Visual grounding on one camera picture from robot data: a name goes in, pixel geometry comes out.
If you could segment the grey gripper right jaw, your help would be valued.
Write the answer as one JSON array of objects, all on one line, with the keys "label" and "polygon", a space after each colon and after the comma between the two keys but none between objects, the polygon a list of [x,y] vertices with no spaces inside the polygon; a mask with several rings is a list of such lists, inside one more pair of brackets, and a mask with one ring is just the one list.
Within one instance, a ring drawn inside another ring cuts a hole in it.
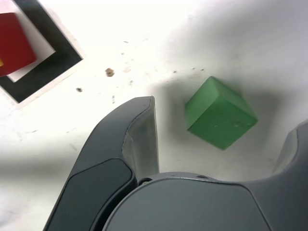
[{"label": "grey gripper right jaw", "polygon": [[290,132],[268,178],[227,182],[161,175],[124,198],[105,231],[305,231],[308,228],[308,125]]}]

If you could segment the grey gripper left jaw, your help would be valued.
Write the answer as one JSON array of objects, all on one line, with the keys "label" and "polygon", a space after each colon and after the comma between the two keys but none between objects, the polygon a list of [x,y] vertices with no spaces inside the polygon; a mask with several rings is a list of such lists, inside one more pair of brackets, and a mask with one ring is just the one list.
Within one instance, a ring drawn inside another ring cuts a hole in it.
[{"label": "grey gripper left jaw", "polygon": [[47,231],[101,231],[138,182],[159,172],[153,96],[105,116],[89,135],[63,186]]}]

